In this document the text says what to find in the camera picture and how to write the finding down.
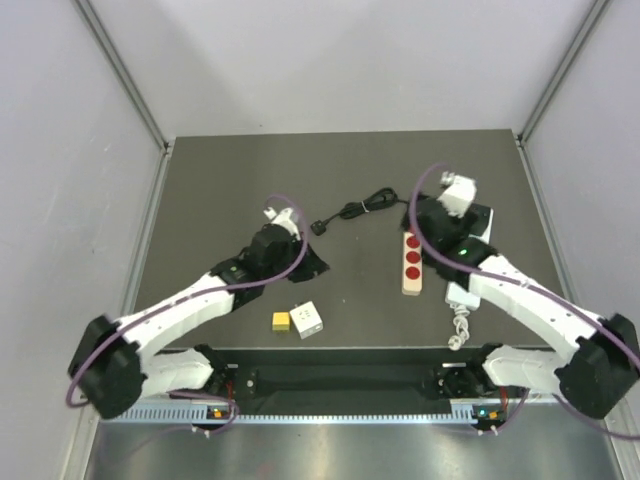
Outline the white red power strip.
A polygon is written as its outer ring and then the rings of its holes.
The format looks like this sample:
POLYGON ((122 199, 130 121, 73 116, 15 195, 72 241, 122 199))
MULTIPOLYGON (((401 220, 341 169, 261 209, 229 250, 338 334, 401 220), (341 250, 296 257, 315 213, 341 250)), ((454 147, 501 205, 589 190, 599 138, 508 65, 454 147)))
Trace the white red power strip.
POLYGON ((409 230, 403 233, 402 293, 417 296, 423 288, 423 264, 421 245, 409 230))

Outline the yellow USB charger plug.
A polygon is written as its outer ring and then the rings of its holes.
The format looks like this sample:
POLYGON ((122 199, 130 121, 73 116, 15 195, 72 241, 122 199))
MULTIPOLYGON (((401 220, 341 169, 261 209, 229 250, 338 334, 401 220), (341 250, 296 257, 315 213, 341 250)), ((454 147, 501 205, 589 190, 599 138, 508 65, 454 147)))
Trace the yellow USB charger plug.
POLYGON ((288 332, 291 328, 290 314, 288 312, 274 312, 271 326, 274 332, 288 332))

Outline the black adapter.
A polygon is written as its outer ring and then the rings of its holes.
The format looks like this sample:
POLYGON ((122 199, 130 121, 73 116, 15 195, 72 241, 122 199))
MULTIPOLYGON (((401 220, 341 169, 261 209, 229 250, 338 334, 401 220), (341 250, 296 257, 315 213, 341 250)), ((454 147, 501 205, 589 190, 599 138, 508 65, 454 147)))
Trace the black adapter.
POLYGON ((475 215, 475 220, 470 227, 469 234, 488 243, 492 231, 494 210, 491 207, 473 203, 469 208, 469 213, 475 215))

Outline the white multi-socket power strip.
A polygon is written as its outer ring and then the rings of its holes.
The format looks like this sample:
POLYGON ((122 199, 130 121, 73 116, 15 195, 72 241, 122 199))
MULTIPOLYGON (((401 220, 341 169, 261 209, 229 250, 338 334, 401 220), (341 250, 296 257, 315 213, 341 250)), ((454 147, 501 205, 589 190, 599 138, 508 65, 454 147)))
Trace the white multi-socket power strip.
POLYGON ((445 301, 452 309, 463 306, 469 311, 476 311, 481 304, 481 299, 478 296, 469 293, 453 282, 447 286, 445 301))

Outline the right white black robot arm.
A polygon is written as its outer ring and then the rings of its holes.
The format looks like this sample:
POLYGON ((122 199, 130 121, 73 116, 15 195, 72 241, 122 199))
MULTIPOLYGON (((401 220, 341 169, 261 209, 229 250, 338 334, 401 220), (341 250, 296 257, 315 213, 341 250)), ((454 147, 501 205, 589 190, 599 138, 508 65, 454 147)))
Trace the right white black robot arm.
POLYGON ((475 180, 446 172, 442 191, 416 186, 403 229, 415 236, 422 262, 448 283, 478 297, 535 333, 545 350, 487 343, 464 367, 439 372, 442 392, 482 397, 501 387, 537 390, 562 398, 581 415, 604 419, 639 381, 634 323, 604 317, 555 294, 515 267, 477 234, 475 180))

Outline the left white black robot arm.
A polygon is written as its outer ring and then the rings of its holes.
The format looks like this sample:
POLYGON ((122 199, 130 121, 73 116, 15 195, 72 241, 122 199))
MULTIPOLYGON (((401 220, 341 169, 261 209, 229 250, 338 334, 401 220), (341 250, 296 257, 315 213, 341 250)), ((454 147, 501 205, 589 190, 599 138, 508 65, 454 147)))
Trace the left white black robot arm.
POLYGON ((329 268, 310 246, 297 205, 263 213, 267 221, 250 244, 192 285, 136 313, 91 320, 68 367, 68 407, 91 406, 112 420, 145 397, 184 390, 220 394, 227 374, 214 351, 198 345, 165 353, 165 347, 257 300, 275 282, 306 282, 329 268))

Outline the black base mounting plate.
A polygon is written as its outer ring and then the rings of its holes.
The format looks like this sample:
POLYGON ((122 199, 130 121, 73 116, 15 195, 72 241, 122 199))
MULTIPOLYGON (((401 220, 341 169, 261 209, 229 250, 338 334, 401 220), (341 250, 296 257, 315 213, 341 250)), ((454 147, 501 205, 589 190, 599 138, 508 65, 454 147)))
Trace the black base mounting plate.
POLYGON ((215 349, 216 386, 234 396, 281 392, 412 392, 426 398, 476 398, 498 387, 481 369, 481 349, 215 349))

